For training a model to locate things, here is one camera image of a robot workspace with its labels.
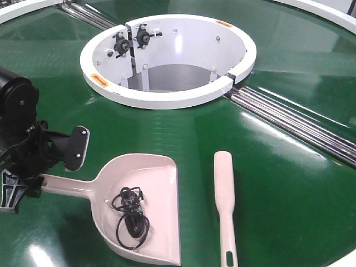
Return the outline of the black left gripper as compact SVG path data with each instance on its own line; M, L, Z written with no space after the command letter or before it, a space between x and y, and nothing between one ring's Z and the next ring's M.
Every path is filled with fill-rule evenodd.
M1 153L1 212L17 214L24 196L40 197L42 174L55 165L48 158L46 143L48 123L38 120L23 140Z

